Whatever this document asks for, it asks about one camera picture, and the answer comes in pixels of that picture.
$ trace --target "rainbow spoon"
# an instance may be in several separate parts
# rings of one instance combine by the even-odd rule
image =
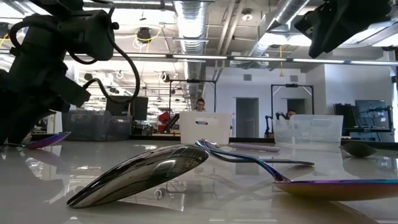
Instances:
[[[51,137],[39,140],[39,141],[34,141],[34,142],[28,142],[27,144],[12,144],[12,143],[7,143],[5,145],[9,145],[9,146],[20,146],[20,147],[24,147],[26,149],[38,149],[41,147],[47,147],[47,146],[52,146],[62,140],[64,140],[66,137],[68,137],[68,135],[71,132],[64,132],[64,133],[60,133],[60,134],[56,134],[53,135]]]
[[[197,146],[212,153],[233,156],[240,159],[252,159],[270,173],[274,185],[281,190],[301,197],[331,201],[356,201],[398,197],[398,180],[299,180],[284,177],[264,161],[252,156],[218,150],[207,140],[197,140]]]

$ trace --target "metal frame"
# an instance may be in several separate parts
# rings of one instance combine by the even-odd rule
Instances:
[[[274,92],[274,86],[278,86],[279,88]],[[313,85],[298,85],[298,84],[271,84],[271,118],[274,119],[274,95],[280,90],[281,87],[286,88],[298,88],[302,87],[309,95],[311,95],[311,104],[312,104],[312,114],[315,114],[314,101],[313,101]],[[311,92],[309,92],[305,87],[311,88]]]
[[[173,82],[212,83],[212,84],[214,84],[214,112],[216,112],[216,106],[217,106],[217,80],[170,80],[169,81],[169,117],[171,116],[171,112],[172,112],[172,83]]]

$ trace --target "black monitor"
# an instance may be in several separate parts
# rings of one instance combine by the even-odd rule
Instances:
[[[356,100],[355,107],[360,118],[385,118],[387,114],[384,100]]]
[[[124,101],[131,98],[131,96],[112,96],[115,100]],[[109,111],[112,116],[127,116],[129,104],[120,105],[106,101],[106,111]],[[130,116],[133,116],[136,121],[145,121],[148,112],[148,97],[137,97],[130,105]]]

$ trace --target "reflective table surface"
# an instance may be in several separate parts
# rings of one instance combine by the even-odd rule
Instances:
[[[258,165],[213,157],[180,177],[118,202],[67,207],[68,199],[110,168],[172,144],[178,142],[62,142],[39,151],[3,149],[0,223],[398,223],[398,198],[344,203],[295,198],[274,187],[271,175]],[[395,151],[378,151],[369,159],[342,156],[338,148],[235,152],[315,163],[314,167],[273,165],[293,180],[398,179]]]

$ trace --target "person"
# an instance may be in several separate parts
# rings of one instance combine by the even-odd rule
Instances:
[[[202,98],[199,98],[197,100],[197,107],[194,109],[196,112],[206,112],[205,110],[205,100]]]
[[[286,118],[290,119],[290,117],[295,115],[295,114],[297,114],[295,110],[288,109],[287,112],[286,112]]]

